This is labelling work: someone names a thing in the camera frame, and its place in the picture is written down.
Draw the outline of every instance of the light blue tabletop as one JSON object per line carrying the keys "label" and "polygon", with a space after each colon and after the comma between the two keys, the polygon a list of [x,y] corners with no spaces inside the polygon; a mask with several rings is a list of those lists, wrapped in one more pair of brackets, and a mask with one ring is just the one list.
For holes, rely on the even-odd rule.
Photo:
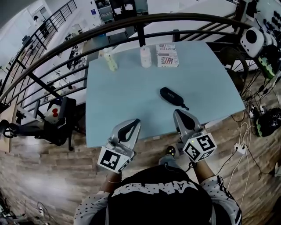
{"label": "light blue tabletop", "polygon": [[86,94],[88,147],[104,145],[117,124],[138,118],[139,138],[175,132],[176,107],[160,96],[168,87],[183,97],[200,123],[227,117],[245,109],[224,66],[205,42],[183,41],[176,46],[179,67],[157,67],[155,45],[152,66],[141,66],[140,49],[114,55],[118,70],[109,70],[104,58],[91,61]]}

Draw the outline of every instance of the patterned sleeve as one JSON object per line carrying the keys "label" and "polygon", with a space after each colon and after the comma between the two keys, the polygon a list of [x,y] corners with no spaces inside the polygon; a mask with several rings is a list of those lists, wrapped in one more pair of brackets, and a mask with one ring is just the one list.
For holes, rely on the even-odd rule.
{"label": "patterned sleeve", "polygon": [[100,191],[89,195],[77,207],[74,214],[74,225],[89,225],[97,212],[107,207],[108,195],[110,193]]}
{"label": "patterned sleeve", "polygon": [[224,187],[221,176],[210,177],[200,185],[213,202],[213,212],[210,219],[212,225],[240,225],[242,223],[242,211]]}

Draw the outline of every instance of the person's arm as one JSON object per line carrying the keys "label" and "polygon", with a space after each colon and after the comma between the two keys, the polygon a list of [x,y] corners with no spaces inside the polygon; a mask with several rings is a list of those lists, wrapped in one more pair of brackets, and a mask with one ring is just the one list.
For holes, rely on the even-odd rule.
{"label": "person's arm", "polygon": [[201,187],[209,194],[213,202],[210,224],[240,225],[242,212],[232,195],[223,185],[221,176],[215,176],[205,160],[194,166]]}
{"label": "person's arm", "polygon": [[108,196],[116,188],[122,179],[121,174],[109,173],[103,183],[101,190],[97,194],[89,195],[77,207],[74,215],[74,225],[89,225],[94,220],[105,218]]}

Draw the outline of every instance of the gray ceiling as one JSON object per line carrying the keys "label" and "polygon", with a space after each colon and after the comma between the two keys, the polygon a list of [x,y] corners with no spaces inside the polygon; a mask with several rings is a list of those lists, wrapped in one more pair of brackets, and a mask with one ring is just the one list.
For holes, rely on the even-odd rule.
{"label": "gray ceiling", "polygon": [[19,11],[35,1],[36,0],[0,0],[0,28]]}

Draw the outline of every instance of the curved handrail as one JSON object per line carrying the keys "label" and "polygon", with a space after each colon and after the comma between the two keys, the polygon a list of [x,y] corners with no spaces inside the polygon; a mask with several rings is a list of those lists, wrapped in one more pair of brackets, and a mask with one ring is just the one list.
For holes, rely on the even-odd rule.
{"label": "curved handrail", "polygon": [[[53,16],[55,16],[55,14],[57,14],[63,7],[65,7],[66,5],[68,5],[68,4],[71,3],[71,2],[73,2],[73,3],[75,4],[74,0],[70,0],[69,2],[67,2],[66,4],[64,4],[62,7],[60,7],[57,11],[55,11],[48,19],[45,20],[45,22],[47,22],[48,20],[50,20],[50,22],[53,24],[51,18],[52,18]],[[40,30],[40,27],[38,27],[38,28],[36,29],[36,31],[29,37],[28,41],[27,41],[27,42],[20,48],[20,50],[18,51],[18,54],[17,54],[16,57],[14,58],[14,61],[13,61],[12,65],[11,65],[11,67],[10,67],[10,69],[9,69],[9,71],[8,71],[8,73],[7,73],[7,75],[6,75],[6,77],[5,77],[5,80],[4,80],[4,82],[3,82],[3,85],[2,85],[2,87],[1,87],[1,89],[0,89],[0,94],[3,93],[3,90],[4,90],[4,88],[5,88],[5,85],[6,85],[7,81],[8,81],[8,79],[9,79],[9,76],[10,76],[12,70],[14,69],[14,66],[15,66],[16,63],[17,63],[18,58],[21,56],[21,54],[23,53],[23,51],[29,46],[30,41],[32,40],[32,38],[36,35],[36,33],[37,33],[39,30]]]}
{"label": "curved handrail", "polygon": [[151,22],[162,22],[162,21],[177,21],[177,20],[193,20],[193,21],[206,21],[206,22],[217,22],[224,23],[228,25],[234,25],[240,27],[242,30],[248,29],[251,26],[242,22],[235,21],[233,19],[223,18],[214,15],[206,15],[206,14],[197,14],[197,13],[160,13],[153,15],[143,15],[138,17],[131,17],[124,20],[119,20],[113,23],[108,23],[106,25],[100,26],[98,28],[89,30],[80,35],[73,37],[72,39],[65,41],[64,43],[58,45],[54,49],[50,50],[43,57],[33,63],[29,68],[27,68],[20,77],[14,81],[11,86],[1,95],[0,102],[8,95],[8,93],[16,87],[24,78],[28,76],[28,74],[32,73],[35,69],[41,66],[43,63],[52,59],[54,56],[59,53],[77,45],[81,42],[89,40],[93,37],[99,36],[101,34],[133,26],[133,25],[143,25],[144,23]]}

